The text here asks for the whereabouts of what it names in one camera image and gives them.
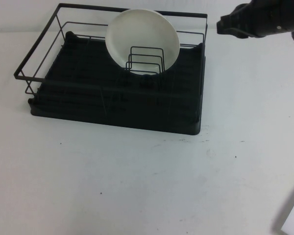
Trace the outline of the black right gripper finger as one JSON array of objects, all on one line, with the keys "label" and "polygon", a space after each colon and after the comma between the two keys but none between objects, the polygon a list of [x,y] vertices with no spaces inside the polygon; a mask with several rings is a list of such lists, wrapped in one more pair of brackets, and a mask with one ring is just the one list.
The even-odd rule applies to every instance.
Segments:
[{"label": "black right gripper finger", "polygon": [[223,30],[223,35],[230,35],[230,36],[234,36],[238,39],[247,39],[249,38],[248,34],[246,34],[245,32],[242,32],[238,29],[235,28],[226,28]]},{"label": "black right gripper finger", "polygon": [[238,20],[237,14],[229,14],[222,16],[217,22],[217,33],[218,34],[237,34],[236,23]]}]

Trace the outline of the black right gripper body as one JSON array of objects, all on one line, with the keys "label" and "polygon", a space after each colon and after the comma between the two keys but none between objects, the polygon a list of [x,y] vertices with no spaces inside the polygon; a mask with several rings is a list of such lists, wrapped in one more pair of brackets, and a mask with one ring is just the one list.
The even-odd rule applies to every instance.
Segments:
[{"label": "black right gripper body", "polygon": [[238,5],[236,28],[249,37],[265,37],[282,32],[280,0],[252,0]]}]

